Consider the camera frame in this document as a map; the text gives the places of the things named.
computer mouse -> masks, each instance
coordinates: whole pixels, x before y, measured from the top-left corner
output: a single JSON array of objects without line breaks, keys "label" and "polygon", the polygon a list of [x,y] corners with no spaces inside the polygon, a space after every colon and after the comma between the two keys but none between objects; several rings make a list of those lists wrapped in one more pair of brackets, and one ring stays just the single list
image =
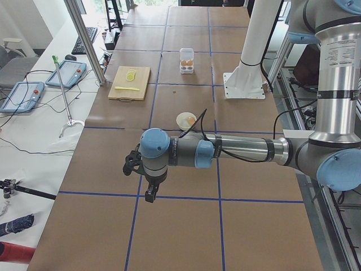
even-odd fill
[{"label": "computer mouse", "polygon": [[66,60],[72,60],[72,61],[77,61],[77,57],[74,55],[66,55],[65,56]]}]

green tip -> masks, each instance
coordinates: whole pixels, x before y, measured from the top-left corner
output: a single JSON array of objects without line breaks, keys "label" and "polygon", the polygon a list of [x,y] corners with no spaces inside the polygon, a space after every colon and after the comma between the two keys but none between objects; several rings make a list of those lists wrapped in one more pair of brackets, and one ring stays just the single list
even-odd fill
[{"label": "green tip", "polygon": [[56,55],[53,55],[53,56],[52,56],[52,59],[54,60],[54,63],[55,63],[55,64],[59,64],[59,62],[58,62],[58,57],[57,57]]}]

white mounting plate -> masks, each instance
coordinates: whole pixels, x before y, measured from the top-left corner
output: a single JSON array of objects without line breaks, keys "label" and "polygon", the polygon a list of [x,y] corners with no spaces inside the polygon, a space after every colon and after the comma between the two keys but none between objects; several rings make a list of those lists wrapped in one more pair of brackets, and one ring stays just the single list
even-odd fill
[{"label": "white mounting plate", "polygon": [[227,86],[226,82],[232,74],[233,74],[232,72],[227,72],[223,74],[224,94],[226,96],[226,99],[265,99],[266,98],[265,92],[263,91],[262,88],[262,82],[259,88],[251,89],[247,93],[239,91],[234,86]]}]

brown table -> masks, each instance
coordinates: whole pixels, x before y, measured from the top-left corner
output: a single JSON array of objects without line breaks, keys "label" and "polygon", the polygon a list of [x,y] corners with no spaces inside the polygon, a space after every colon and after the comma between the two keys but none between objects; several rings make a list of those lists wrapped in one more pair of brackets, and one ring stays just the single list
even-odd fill
[{"label": "brown table", "polygon": [[[130,12],[105,76],[151,67],[146,99],[109,100],[111,83],[100,87],[29,271],[323,270],[290,168],[232,159],[171,167],[153,204],[143,178],[122,174],[144,129],[177,135],[184,111],[207,108],[209,132],[271,137],[272,94],[224,99],[222,75],[238,65],[248,23],[243,8]],[[195,50],[192,75],[179,74],[181,47]]]}]

black tripod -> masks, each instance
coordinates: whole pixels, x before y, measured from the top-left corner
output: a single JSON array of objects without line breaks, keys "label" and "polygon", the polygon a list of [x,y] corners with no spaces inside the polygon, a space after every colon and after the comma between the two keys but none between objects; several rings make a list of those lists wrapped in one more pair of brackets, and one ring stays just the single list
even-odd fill
[{"label": "black tripod", "polygon": [[5,179],[3,181],[0,181],[0,189],[4,190],[4,198],[8,199],[10,196],[14,193],[14,191],[20,191],[27,194],[32,194],[35,196],[41,196],[46,199],[52,199],[55,200],[56,195],[44,193],[38,190],[26,188],[19,185],[20,182],[16,182],[15,179]]}]

